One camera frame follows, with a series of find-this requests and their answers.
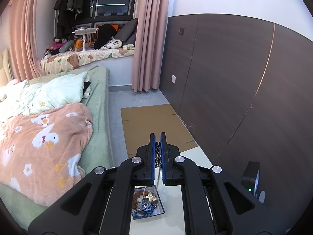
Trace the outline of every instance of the duck print blanket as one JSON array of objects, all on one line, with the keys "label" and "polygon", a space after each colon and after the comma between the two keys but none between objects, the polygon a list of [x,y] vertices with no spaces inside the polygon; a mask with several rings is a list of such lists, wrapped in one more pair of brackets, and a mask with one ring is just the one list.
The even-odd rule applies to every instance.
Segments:
[{"label": "duck print blanket", "polygon": [[91,134],[81,103],[0,123],[0,182],[50,206],[84,177],[78,162]]}]

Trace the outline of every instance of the cardboard sheet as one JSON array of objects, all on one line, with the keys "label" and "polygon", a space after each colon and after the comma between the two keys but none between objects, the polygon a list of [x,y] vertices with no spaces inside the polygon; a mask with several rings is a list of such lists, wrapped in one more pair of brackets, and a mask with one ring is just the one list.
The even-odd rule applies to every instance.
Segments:
[{"label": "cardboard sheet", "polygon": [[170,104],[123,108],[121,114],[129,158],[136,155],[138,147],[149,144],[150,133],[160,141],[160,134],[165,132],[167,143],[177,146],[180,152],[197,146]]}]

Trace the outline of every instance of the window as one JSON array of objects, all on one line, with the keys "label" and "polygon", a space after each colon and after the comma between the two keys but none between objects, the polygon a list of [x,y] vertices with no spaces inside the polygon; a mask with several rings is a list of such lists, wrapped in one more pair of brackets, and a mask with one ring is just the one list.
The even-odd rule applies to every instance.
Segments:
[{"label": "window", "polygon": [[78,26],[96,27],[103,23],[126,23],[133,19],[135,0],[84,0],[77,15]]}]

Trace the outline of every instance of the white wall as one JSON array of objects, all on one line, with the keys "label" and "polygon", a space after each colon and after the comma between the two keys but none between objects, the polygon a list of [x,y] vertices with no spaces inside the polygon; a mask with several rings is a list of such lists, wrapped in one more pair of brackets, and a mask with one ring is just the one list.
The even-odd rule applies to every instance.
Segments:
[{"label": "white wall", "polygon": [[221,13],[268,20],[313,40],[313,18],[302,0],[174,0],[169,16]]},{"label": "white wall", "polygon": [[53,44],[54,15],[56,0],[38,0],[36,10],[36,41],[39,60],[43,58],[46,47]]},{"label": "white wall", "polygon": [[6,48],[9,48],[10,41],[10,29],[9,29],[9,18],[10,18],[11,5],[10,3],[4,9],[0,16],[0,52]]}]

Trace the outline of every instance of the tissue box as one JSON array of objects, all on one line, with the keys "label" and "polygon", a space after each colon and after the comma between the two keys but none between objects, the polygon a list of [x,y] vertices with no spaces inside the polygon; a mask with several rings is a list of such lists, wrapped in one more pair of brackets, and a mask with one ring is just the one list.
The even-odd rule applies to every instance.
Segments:
[{"label": "tissue box", "polygon": [[124,46],[123,46],[123,49],[124,49],[124,50],[130,50],[130,49],[132,49],[133,47],[134,47],[133,44],[127,44],[127,45],[124,45]]},{"label": "tissue box", "polygon": [[140,202],[142,199],[142,194],[144,191],[144,187],[138,187],[135,188],[134,196],[133,196],[133,203],[132,203],[132,210],[131,214],[133,216],[133,219],[142,219],[146,217],[153,217],[158,216],[165,213],[165,210],[163,208],[162,202],[160,200],[159,194],[157,192],[156,186],[147,187],[145,191],[145,196],[149,194],[153,195],[149,199],[146,198],[146,201],[143,205],[140,207]]}]

